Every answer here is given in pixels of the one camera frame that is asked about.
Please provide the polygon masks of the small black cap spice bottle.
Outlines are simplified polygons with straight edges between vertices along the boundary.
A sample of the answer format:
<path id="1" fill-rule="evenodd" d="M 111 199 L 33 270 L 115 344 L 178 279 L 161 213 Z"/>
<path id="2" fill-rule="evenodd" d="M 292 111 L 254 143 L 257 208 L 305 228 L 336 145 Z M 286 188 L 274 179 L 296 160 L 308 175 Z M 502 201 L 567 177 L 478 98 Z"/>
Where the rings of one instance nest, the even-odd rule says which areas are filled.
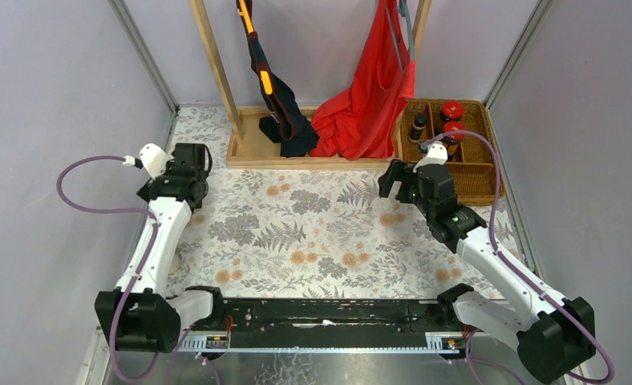
<path id="1" fill-rule="evenodd" d="M 409 131 L 409 140 L 412 143 L 419 143 L 427 126 L 428 117 L 424 113 L 414 116 L 411 130 Z"/>

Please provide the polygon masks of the red lid sauce jar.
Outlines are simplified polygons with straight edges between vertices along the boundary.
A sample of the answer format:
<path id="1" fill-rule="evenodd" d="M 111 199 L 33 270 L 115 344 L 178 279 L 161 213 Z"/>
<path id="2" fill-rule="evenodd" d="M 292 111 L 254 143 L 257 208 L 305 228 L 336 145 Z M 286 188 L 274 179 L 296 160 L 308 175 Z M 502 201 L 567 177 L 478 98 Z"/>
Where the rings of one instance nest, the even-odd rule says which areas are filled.
<path id="1" fill-rule="evenodd" d="M 445 101 L 440 108 L 440 120 L 443 124 L 459 122 L 464 115 L 464 106 L 456 100 Z"/>

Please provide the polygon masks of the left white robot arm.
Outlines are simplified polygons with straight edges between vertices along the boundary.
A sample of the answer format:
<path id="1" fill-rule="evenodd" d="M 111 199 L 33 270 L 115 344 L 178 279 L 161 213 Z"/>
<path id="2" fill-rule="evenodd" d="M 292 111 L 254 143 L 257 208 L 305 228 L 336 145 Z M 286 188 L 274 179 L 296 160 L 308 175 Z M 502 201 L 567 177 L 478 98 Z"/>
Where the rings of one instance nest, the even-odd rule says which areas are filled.
<path id="1" fill-rule="evenodd" d="M 149 175 L 137 192 L 148 219 L 115 289 L 97 294 L 95 312 L 111 349 L 169 353 L 181 331 L 213 314 L 217 298 L 200 288 L 171 299 L 161 292 L 184 228 L 208 194 L 213 159 L 204 144 L 178 143 L 170 153 L 146 144 L 137 162 Z"/>

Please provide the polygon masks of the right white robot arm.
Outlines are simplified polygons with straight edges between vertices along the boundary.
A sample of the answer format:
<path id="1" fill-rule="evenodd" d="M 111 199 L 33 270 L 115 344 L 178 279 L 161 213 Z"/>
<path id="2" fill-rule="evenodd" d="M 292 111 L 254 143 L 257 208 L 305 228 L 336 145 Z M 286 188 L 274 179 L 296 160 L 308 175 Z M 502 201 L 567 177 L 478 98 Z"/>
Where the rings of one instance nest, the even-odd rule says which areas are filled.
<path id="1" fill-rule="evenodd" d="M 551 384 L 596 355 L 592 306 L 581 297 L 568 299 L 504 249 L 486 220 L 459 203 L 446 166 L 392 160 L 378 183 L 381 197 L 399 183 L 396 200 L 414 205 L 431 235 L 476 268 L 507 302 L 456 286 L 438 296 L 447 319 L 474 326 L 513 349 L 540 383 Z"/>

